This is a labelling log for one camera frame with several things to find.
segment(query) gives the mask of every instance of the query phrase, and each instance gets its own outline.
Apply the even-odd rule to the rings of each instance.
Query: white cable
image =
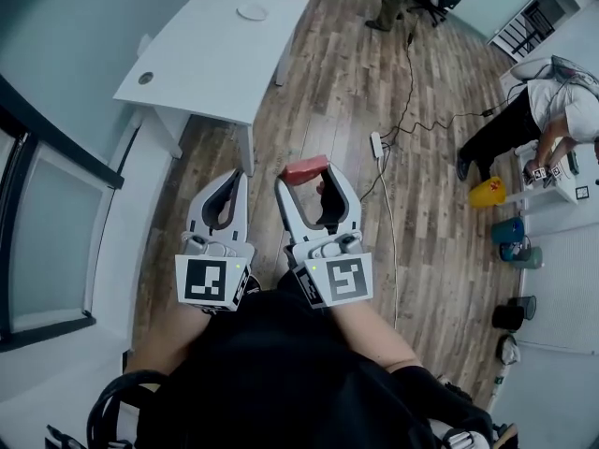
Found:
[[[391,210],[391,204],[389,203],[389,195],[387,192],[387,184],[385,183],[385,177],[383,176],[383,157],[379,157],[376,159],[378,166],[378,173],[381,177],[381,181],[383,182],[383,191],[385,192],[385,201],[387,202],[387,209],[389,211],[389,220],[391,221],[391,237],[393,238],[393,267],[394,267],[394,281],[395,281],[395,310],[393,312],[393,329],[397,330],[397,305],[398,305],[398,297],[400,293],[400,289],[397,284],[397,244],[395,243],[395,225],[393,224],[393,211]]]

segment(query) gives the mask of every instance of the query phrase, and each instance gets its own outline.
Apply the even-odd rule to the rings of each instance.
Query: white shirt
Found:
[[[565,114],[568,131],[575,141],[593,143],[599,138],[599,100],[586,88],[562,86],[556,80],[531,80],[527,85],[534,122],[541,132],[551,120]]]

